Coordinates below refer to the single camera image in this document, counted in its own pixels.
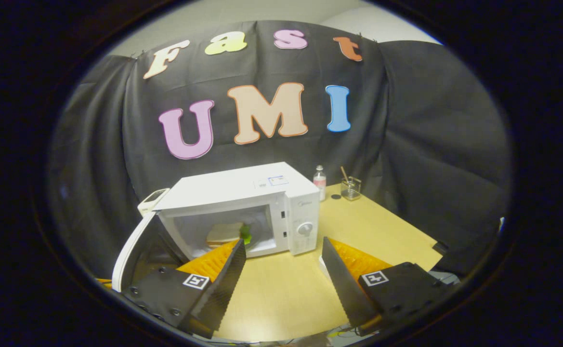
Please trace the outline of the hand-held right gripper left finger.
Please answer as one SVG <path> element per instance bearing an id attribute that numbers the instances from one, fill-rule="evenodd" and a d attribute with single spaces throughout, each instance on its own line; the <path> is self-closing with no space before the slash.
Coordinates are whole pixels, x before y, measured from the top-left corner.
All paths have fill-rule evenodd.
<path id="1" fill-rule="evenodd" d="M 228 242 L 179 268 L 158 267 L 120 292 L 154 318 L 210 339 L 228 309 L 246 262 L 243 239 Z"/>

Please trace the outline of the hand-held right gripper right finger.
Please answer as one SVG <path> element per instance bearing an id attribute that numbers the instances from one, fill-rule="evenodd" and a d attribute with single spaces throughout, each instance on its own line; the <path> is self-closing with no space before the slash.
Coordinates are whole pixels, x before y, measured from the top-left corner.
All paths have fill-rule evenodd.
<path id="1" fill-rule="evenodd" d="M 360 336 L 431 309 L 455 285 L 413 262 L 392 266 L 329 237 L 323 239 L 321 258 L 349 324 Z"/>

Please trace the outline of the lettuce sandwich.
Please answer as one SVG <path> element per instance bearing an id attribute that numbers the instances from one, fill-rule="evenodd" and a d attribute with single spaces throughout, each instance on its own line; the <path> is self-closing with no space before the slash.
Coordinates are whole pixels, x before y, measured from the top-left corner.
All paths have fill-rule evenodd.
<path id="1" fill-rule="evenodd" d="M 229 242 L 242 239 L 245 245 L 250 244 L 252 239 L 252 226 L 242 222 L 232 224 L 215 224 L 206 237 L 209 248 L 217 248 Z"/>

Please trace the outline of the white microwave oven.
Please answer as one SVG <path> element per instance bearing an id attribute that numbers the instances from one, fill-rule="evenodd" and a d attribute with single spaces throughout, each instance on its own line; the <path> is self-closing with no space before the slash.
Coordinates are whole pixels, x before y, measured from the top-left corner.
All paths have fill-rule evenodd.
<path id="1" fill-rule="evenodd" d="M 313 182 L 285 162 L 180 179 L 144 217 L 125 242 L 112 272 L 112 289 L 130 284 L 129 265 L 138 259 L 137 244 L 153 221 L 180 258 L 189 261 L 210 252 L 206 237 L 215 224 L 245 223 L 252 239 L 247 257 L 284 251 L 313 251 L 318 240 L 319 191 Z"/>

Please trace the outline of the clear glass cup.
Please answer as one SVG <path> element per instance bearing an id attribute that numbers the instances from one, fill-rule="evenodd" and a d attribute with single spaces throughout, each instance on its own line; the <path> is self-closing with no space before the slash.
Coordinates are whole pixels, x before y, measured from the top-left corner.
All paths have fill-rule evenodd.
<path id="1" fill-rule="evenodd" d="M 353 176 L 341 181 L 340 195 L 346 200 L 357 200 L 361 197 L 361 180 Z"/>

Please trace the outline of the small pink label bottle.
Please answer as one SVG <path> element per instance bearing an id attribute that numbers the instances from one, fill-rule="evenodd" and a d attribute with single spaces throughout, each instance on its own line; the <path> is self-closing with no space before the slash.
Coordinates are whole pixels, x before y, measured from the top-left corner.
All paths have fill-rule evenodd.
<path id="1" fill-rule="evenodd" d="M 316 172 L 313 178 L 314 185 L 319 191 L 319 201 L 326 199 L 326 175 L 324 172 L 324 167 L 322 165 L 316 166 Z"/>

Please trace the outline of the white toaster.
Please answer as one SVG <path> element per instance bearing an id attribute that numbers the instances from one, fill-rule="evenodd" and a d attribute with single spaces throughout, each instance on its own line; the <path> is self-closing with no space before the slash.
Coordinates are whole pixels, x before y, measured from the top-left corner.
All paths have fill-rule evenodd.
<path id="1" fill-rule="evenodd" d="M 140 215 L 142 217 L 144 217 L 145 215 L 147 215 L 147 213 L 153 211 L 155 209 L 156 205 L 158 204 L 158 202 L 160 202 L 160 200 L 162 200 L 162 198 L 169 191 L 170 191 L 170 189 L 169 189 L 169 187 L 167 187 L 167 188 L 164 188 L 164 189 L 156 190 L 156 191 L 152 192 L 149 196 L 147 196 L 137 206 L 138 211 L 140 212 Z"/>

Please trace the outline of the black backdrop cloth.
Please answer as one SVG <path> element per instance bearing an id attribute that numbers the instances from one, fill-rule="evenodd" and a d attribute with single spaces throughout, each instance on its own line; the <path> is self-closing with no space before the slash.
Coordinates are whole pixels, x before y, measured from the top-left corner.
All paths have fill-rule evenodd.
<path id="1" fill-rule="evenodd" d="M 436 267 L 458 275 L 511 196 L 503 112 L 445 46 L 265 20 L 94 62 L 57 121 L 47 197 L 72 254 L 107 278 L 150 193 L 280 161 L 308 179 L 320 164 L 331 184 L 344 167 L 443 244 Z"/>

